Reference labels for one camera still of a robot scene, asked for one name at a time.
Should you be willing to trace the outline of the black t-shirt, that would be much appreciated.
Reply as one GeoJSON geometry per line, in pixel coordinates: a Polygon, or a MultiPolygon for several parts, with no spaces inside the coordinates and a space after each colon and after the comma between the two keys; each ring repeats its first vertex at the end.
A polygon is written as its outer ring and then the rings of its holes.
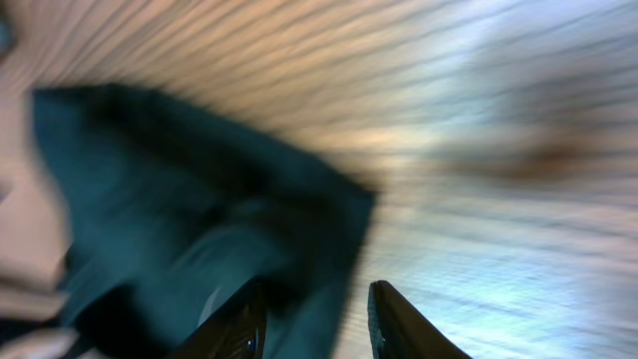
{"type": "Polygon", "coordinates": [[[33,120],[71,225],[59,320],[84,348],[162,358],[204,313],[257,286],[265,357],[331,355],[369,191],[150,89],[39,89],[33,120]]]}

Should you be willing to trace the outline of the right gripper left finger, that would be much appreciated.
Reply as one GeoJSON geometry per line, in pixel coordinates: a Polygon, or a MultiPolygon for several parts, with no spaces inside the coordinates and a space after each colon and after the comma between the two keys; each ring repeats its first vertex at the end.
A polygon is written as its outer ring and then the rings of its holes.
{"type": "Polygon", "coordinates": [[[250,281],[214,311],[168,359],[261,359],[266,320],[263,285],[250,281]]]}

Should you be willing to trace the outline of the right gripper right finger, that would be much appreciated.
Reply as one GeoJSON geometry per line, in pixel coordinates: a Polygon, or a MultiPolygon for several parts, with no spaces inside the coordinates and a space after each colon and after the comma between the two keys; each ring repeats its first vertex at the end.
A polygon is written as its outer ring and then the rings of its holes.
{"type": "Polygon", "coordinates": [[[375,359],[471,359],[390,282],[372,282],[368,329],[375,359]]]}

